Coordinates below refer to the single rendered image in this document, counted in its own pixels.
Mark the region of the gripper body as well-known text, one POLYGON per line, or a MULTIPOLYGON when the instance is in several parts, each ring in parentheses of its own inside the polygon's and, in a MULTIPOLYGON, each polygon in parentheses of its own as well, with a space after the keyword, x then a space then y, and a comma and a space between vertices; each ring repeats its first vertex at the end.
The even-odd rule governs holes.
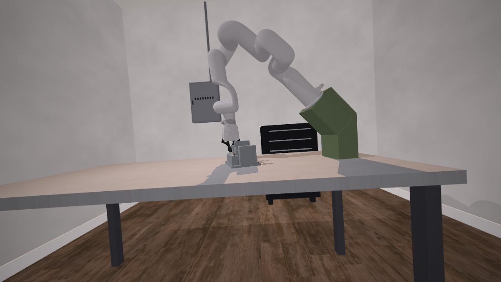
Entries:
POLYGON ((239 140, 239 129, 236 124, 225 124, 222 129, 222 138, 224 141, 239 140))

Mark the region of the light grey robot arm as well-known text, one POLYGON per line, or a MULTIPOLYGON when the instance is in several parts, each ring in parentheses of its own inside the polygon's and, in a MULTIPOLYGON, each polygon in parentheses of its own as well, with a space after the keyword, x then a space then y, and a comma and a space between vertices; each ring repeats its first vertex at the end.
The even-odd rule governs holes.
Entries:
POLYGON ((254 34, 248 27, 238 21, 226 21, 219 26, 217 35, 221 46, 208 52, 208 64, 212 83, 226 87, 231 100, 217 101, 214 111, 223 114, 223 125, 236 124, 235 112, 239 109, 237 93, 226 77, 225 66, 233 56, 238 44, 259 62, 266 62, 270 75, 281 82, 301 103, 304 110, 313 106, 322 96, 320 91, 324 84, 313 87, 296 69, 290 67, 295 53, 292 47, 270 29, 263 29, 254 34))

